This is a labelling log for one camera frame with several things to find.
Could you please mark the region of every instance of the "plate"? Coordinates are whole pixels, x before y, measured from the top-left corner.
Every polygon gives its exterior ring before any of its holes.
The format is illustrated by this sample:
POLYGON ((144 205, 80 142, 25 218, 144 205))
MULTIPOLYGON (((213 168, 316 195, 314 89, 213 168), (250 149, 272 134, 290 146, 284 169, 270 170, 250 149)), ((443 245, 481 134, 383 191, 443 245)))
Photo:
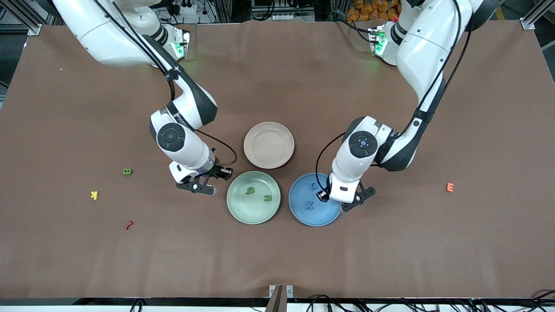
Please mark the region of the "plate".
MULTIPOLYGON (((318 178, 323 185, 326 183, 327 175, 318 173, 318 178)), ((323 227, 339 216, 341 203, 333 199, 327 203, 321 202, 316 196, 320 190, 314 172, 301 176, 289 190, 291 212, 299 221, 311 227, 323 227)))
POLYGON ((278 210, 281 193, 269 175, 250 171, 238 176, 228 189, 229 212, 246 224, 260 224, 270 220, 278 210))
POLYGON ((262 169, 283 166, 293 155, 295 140, 284 125, 263 122, 246 134, 243 149, 249 161, 262 169))

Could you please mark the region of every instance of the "green plate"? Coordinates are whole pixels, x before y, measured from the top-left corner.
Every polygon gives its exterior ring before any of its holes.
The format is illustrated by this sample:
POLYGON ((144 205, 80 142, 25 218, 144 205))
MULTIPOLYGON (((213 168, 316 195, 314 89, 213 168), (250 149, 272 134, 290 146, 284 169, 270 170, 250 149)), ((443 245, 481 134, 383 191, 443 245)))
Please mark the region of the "green plate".
POLYGON ((245 172, 229 185, 229 212, 246 224, 260 224, 270 220, 278 210, 280 200, 278 184, 264 172, 245 172))

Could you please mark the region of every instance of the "tabletop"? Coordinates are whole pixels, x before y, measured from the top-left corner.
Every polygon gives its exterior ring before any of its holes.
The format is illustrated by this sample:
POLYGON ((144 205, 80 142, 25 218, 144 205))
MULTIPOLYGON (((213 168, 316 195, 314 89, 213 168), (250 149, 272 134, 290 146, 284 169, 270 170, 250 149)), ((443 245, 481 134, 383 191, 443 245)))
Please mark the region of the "tabletop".
MULTIPOLYGON (((177 189, 149 134, 150 114, 169 99, 159 71, 104 66, 68 28, 44 26, 0 111, 1 297, 256 297, 271 284, 350 298, 553 288, 555 86, 518 21, 472 33, 411 166, 371 168, 362 181, 376 195, 321 228, 291 213, 292 183, 355 118, 402 130, 414 92, 342 24, 191 30, 181 64, 218 103, 203 130, 239 152, 234 177, 258 170, 242 151, 254 125, 279 122, 295 138, 286 166, 261 170, 280 187, 276 215, 260 225, 234 219, 230 182, 213 181, 214 197, 177 189)), ((232 157, 203 140, 222 161, 232 157)), ((322 157, 323 173, 338 147, 322 157)))

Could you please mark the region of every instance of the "black cable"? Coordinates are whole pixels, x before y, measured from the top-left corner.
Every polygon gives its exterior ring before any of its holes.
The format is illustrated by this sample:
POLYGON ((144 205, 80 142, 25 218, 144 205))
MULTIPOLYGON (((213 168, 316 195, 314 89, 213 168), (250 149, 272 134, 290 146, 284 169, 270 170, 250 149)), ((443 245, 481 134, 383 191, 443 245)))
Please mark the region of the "black cable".
POLYGON ((275 9, 275 2, 274 0, 271 0, 271 2, 268 3, 268 10, 266 13, 264 13, 262 18, 256 18, 253 16, 252 19, 254 19, 255 21, 261 21, 261 22, 265 21, 274 14, 274 9, 275 9))
POLYGON ((292 8, 307 8, 307 7, 311 7, 312 4, 311 3, 305 3, 305 4, 299 4, 300 0, 287 0, 287 5, 292 7, 292 8))
POLYGON ((232 161, 232 162, 228 162, 228 163, 216 163, 216 165, 218 165, 218 166, 229 166, 229 165, 233 165, 233 164, 237 161, 237 152, 233 149, 233 147, 229 146, 229 145, 228 145, 227 143, 225 143, 224 141, 222 141, 222 140, 220 140, 220 139, 218 139, 218 138, 216 138, 216 137, 213 137, 212 135, 210 135, 210 134, 208 134, 208 133, 206 133, 206 132, 202 132, 202 131, 200 131, 200 130, 198 130, 198 129, 197 129, 196 131, 199 132, 199 133, 202 133, 203 135, 209 137, 210 139, 212 139, 212 140, 214 140, 214 141, 220 143, 221 145, 227 147, 227 148, 233 153, 233 157, 234 157, 234 158, 233 158, 233 161, 232 161))
POLYGON ((343 312, 354 312, 351 311, 349 309, 345 309, 340 303, 336 302, 334 299, 330 298, 328 295, 318 295, 316 296, 316 298, 314 298, 314 300, 309 304, 309 306, 306 308, 306 312, 309 311, 310 308, 312 308, 312 311, 314 311, 314 303, 320 299, 320 298, 326 298, 327 300, 329 300, 332 304, 334 304, 336 307, 340 308, 341 310, 343 310, 343 312))
POLYGON ((345 21, 338 21, 338 22, 341 22, 341 23, 343 23, 343 24, 345 24, 345 25, 347 25, 347 26, 351 27, 352 29, 355 29, 355 30, 357 30, 357 31, 359 31, 359 32, 370 33, 370 31, 369 31, 368 29, 358 28, 358 27, 353 26, 353 25, 351 25, 351 24, 349 24, 349 23, 347 23, 347 22, 345 22, 345 21))
POLYGON ((455 75, 455 72, 457 71, 459 64, 461 64, 462 57, 465 56, 466 48, 468 47, 468 43, 470 41, 470 34, 472 33, 472 26, 473 26, 473 20, 472 20, 472 16, 470 16, 470 28, 468 29, 468 36, 466 37, 465 46, 462 48, 462 52, 461 52, 461 55, 458 57, 457 64, 455 65, 453 72, 451 72, 451 76, 449 76, 449 80, 447 80, 447 83, 445 84, 444 91, 449 86, 451 79, 453 79, 453 76, 455 75))
POLYGON ((316 174, 316 182, 318 182, 318 185, 320 186, 320 188, 324 190, 324 187, 322 186, 322 184, 320 184, 320 179, 318 178, 318 163, 320 162, 320 157, 322 157, 322 154, 325 152, 325 150, 333 143, 335 142, 337 139, 341 138, 343 135, 345 135, 345 132, 341 133, 340 135, 338 135, 337 137, 335 137, 335 139, 331 140, 322 150, 322 152, 320 152, 320 155, 318 155, 318 158, 316 159, 316 168, 314 171, 314 174, 316 174))
POLYGON ((555 290, 548 291, 548 292, 546 292, 546 293, 543 294, 543 295, 539 295, 539 296, 537 296, 537 297, 535 297, 535 298, 532 298, 532 301, 539 300, 539 299, 544 298, 545 296, 549 296, 549 295, 551 295, 551 294, 555 294, 555 290))
POLYGON ((143 304, 144 304, 144 305, 147 305, 146 301, 144 301, 143 298, 136 299, 136 300, 133 302, 133 305, 131 306, 131 310, 129 310, 129 312, 134 312, 135 306, 137 306, 137 304, 139 304, 139 305, 138 305, 138 306, 139 306, 139 311, 138 311, 138 312, 141 312, 141 311, 143 310, 143 304))
POLYGON ((380 312, 381 310, 385 309, 386 307, 388 307, 388 306, 390 306, 390 305, 392 305, 392 304, 393 304, 392 302, 387 303, 387 304, 384 304, 383 306, 377 308, 377 309, 376 309, 376 312, 380 312))
MULTIPOLYGON (((158 69, 162 72, 162 74, 166 74, 166 71, 164 70, 164 67, 162 66, 160 60, 154 55, 154 53, 146 46, 146 45, 142 45, 141 43, 139 43, 138 40, 140 40, 143 44, 144 42, 140 39, 139 34, 137 34, 137 32, 133 29, 133 27, 129 24, 129 21, 125 18, 125 16, 123 16, 122 11, 119 9, 119 7, 116 5, 116 3, 112 2, 112 4, 116 7, 116 10, 119 12, 119 14, 121 15, 123 21, 126 22, 127 26, 132 30, 132 32, 135 34, 135 36, 137 38, 134 38, 126 29, 125 27, 123 27, 120 23, 118 23, 118 21, 115 20, 115 18, 98 2, 98 0, 93 0, 94 3, 96 3, 96 5, 104 12, 105 16, 108 17, 110 20, 112 20, 112 22, 119 27, 119 29, 122 30, 122 32, 127 35, 127 37, 133 41, 152 61, 153 63, 158 67, 158 69)), ((175 89, 173 87, 173 82, 169 82, 170 84, 170 94, 171 94, 171 99, 173 100, 175 97, 175 89)))
POLYGON ((455 302, 458 302, 460 305, 462 305, 462 307, 463 307, 467 312, 472 312, 472 310, 469 309, 469 308, 467 307, 467 304, 466 304, 464 301, 462 301, 462 300, 460 300, 460 299, 455 299, 455 302))
MULTIPOLYGON (((133 26, 131 26, 131 24, 125 18, 125 16, 123 15, 122 10, 118 7, 118 5, 113 1, 112 1, 112 4, 115 6, 115 9, 118 11, 119 15, 122 17, 122 19, 126 23, 127 27, 129 27, 131 29, 131 31, 133 32, 133 34, 137 37, 137 39, 142 42, 142 44, 139 44, 139 46, 142 48, 143 52, 145 52, 150 57, 150 59, 156 64, 156 66, 158 66, 158 69, 160 69, 162 74, 166 75, 167 71, 164 69, 164 67, 162 65, 162 62, 156 57, 154 52, 152 52, 152 50, 148 47, 148 45, 143 41, 142 37, 139 36, 139 34, 135 31, 133 26)), ((171 98, 171 100, 175 100, 175 85, 173 83, 173 80, 168 81, 168 86, 170 87, 170 98, 171 98)))
MULTIPOLYGON (((422 97, 422 99, 420 100, 420 103, 418 104, 418 106, 416 107, 417 110, 420 109, 420 107, 422 107, 422 104, 424 104, 424 101, 426 100, 426 98, 428 97, 428 94, 430 93, 430 91, 432 91, 433 86, 436 84, 436 81, 438 80, 438 78, 440 77, 440 75, 443 73, 443 70, 445 69, 445 65, 447 65, 447 62, 449 61, 449 59, 451 58, 451 55, 453 54, 453 51, 455 50, 455 45, 458 42, 458 36, 461 34, 461 23, 462 23, 462 18, 461 18, 461 9, 458 6, 458 3, 456 0, 453 0, 453 3, 455 4, 455 8, 457 9, 457 16, 458 16, 458 21, 457 21, 457 35, 455 36, 455 40, 453 42, 453 45, 451 46, 451 49, 449 50, 449 53, 447 54, 447 57, 445 58, 443 65, 441 66, 440 70, 437 72, 436 77, 433 79, 432 83, 430 84, 430 86, 428 87, 428 90, 426 91, 426 93, 424 93, 424 96, 422 97)), ((403 135, 405 133, 405 131, 407 131, 407 129, 409 128, 409 126, 412 124, 412 120, 409 121, 409 123, 407 124, 407 126, 405 127, 405 129, 401 132, 399 132, 399 134, 395 137, 398 138, 401 135, 403 135)))
POLYGON ((501 307, 499 307, 498 305, 492 304, 490 303, 490 305, 494 308, 496 308, 497 310, 501 311, 501 312, 507 312, 507 310, 501 309, 501 307))
POLYGON ((118 23, 114 19, 114 17, 110 13, 108 13, 108 11, 106 11, 106 9, 98 2, 98 0, 93 0, 93 1, 104 11, 104 14, 106 14, 112 20, 112 22, 114 22, 129 37, 129 39, 131 39, 136 45, 139 46, 141 50, 143 50, 144 53, 147 54, 147 56, 154 62, 154 64, 158 66, 158 69, 165 75, 166 71, 164 70, 164 67, 162 67, 162 63, 160 62, 160 60, 158 60, 158 58, 155 57, 154 53, 150 50, 150 48, 144 45, 144 42, 139 37, 139 34, 135 31, 135 29, 131 26, 129 21, 125 18, 125 16, 122 13, 122 10, 119 9, 116 3, 112 2, 113 6, 116 8, 123 21, 127 24, 127 26, 131 29, 131 31, 135 34, 136 37, 131 36, 131 34, 125 29, 125 27, 123 27, 120 23, 118 23))
POLYGON ((212 13, 212 15, 214 16, 214 18, 216 19, 216 20, 214 21, 214 23, 217 23, 217 22, 218 22, 218 16, 216 16, 216 14, 214 13, 214 10, 212 10, 212 5, 210 4, 210 1, 207 1, 207 2, 208 2, 208 6, 210 7, 210 13, 212 13))
POLYGON ((458 42, 458 36, 461 34, 461 23, 462 23, 462 18, 461 18, 461 9, 458 6, 458 3, 456 0, 453 0, 453 3, 455 4, 455 8, 457 9, 457 16, 458 16, 458 20, 457 20, 457 35, 455 36, 455 41, 453 42, 453 46, 451 47, 451 50, 449 51, 449 54, 447 54, 447 57, 445 58, 445 61, 443 62, 443 65, 441 66, 441 69, 437 72, 436 78, 434 78, 432 84, 430 84, 430 87, 428 88, 428 90, 426 91, 426 93, 424 94, 424 96, 422 97, 422 100, 420 101, 420 103, 418 104, 417 109, 420 109, 420 106, 422 106, 422 104, 424 103, 424 101, 426 100, 426 97, 428 96, 428 94, 430 93, 430 91, 432 91, 433 85, 436 84, 436 81, 438 80, 438 78, 440 77, 440 75, 443 73, 443 69, 445 69, 445 65, 447 65, 447 62, 449 61, 449 58, 451 57, 451 54, 453 54, 453 51, 455 50, 455 45, 458 42))
POLYGON ((359 30, 359 28, 355 25, 355 22, 352 21, 351 23, 352 23, 352 25, 354 26, 353 29, 356 30, 356 33, 359 34, 359 36, 360 36, 360 38, 362 38, 362 40, 364 40, 364 41, 366 41, 366 42, 368 42, 368 43, 379 43, 379 41, 376 41, 376 40, 366 39, 366 38, 360 33, 360 30, 359 30))
POLYGON ((372 309, 370 309, 370 308, 368 307, 368 305, 366 304, 366 299, 363 299, 363 300, 362 300, 362 303, 364 304, 364 308, 366 308, 366 310, 367 310, 368 312, 374 312, 374 311, 372 311, 372 309))
POLYGON ((453 309, 455 309, 455 311, 457 311, 457 312, 461 312, 461 311, 459 310, 459 308, 457 308, 457 306, 456 306, 456 305, 454 305, 454 304, 450 304, 450 306, 451 306, 451 307, 452 307, 453 309))

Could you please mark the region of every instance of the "green led light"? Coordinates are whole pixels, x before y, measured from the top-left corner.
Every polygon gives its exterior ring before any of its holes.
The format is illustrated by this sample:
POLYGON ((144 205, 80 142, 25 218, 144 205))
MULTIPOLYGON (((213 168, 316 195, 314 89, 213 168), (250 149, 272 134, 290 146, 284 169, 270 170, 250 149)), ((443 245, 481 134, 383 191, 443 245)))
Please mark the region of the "green led light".
POLYGON ((385 46, 387 45, 387 38, 383 38, 383 40, 376 45, 376 54, 379 56, 384 53, 385 46))
POLYGON ((179 44, 179 43, 174 43, 174 45, 173 45, 173 50, 175 51, 175 54, 176 54, 178 57, 182 57, 182 56, 184 55, 183 49, 182 49, 182 47, 181 47, 181 44, 179 44))

